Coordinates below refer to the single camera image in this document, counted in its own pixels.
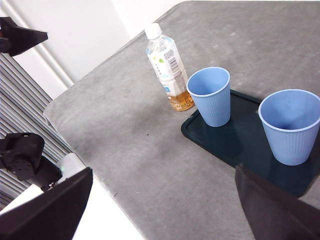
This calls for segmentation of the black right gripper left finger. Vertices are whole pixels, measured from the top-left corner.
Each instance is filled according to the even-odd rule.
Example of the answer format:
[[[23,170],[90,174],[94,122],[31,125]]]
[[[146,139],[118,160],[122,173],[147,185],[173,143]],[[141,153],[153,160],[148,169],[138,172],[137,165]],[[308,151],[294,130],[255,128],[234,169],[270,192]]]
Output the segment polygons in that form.
[[[71,240],[86,209],[93,171],[83,169],[0,216],[2,240]]]

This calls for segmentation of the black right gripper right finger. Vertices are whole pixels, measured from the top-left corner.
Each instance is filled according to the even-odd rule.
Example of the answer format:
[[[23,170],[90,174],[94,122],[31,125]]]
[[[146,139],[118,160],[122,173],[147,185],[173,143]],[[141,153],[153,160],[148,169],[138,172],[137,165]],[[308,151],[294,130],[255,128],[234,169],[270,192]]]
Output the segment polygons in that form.
[[[235,184],[256,240],[318,240],[320,211],[239,164]]]

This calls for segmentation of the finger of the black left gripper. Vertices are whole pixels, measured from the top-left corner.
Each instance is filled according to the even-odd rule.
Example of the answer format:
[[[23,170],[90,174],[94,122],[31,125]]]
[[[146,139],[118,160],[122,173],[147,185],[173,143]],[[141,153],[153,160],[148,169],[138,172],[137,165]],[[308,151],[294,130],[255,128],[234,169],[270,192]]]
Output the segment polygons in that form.
[[[44,31],[18,26],[11,17],[0,18],[0,52],[11,57],[20,55],[34,46],[46,41]]]

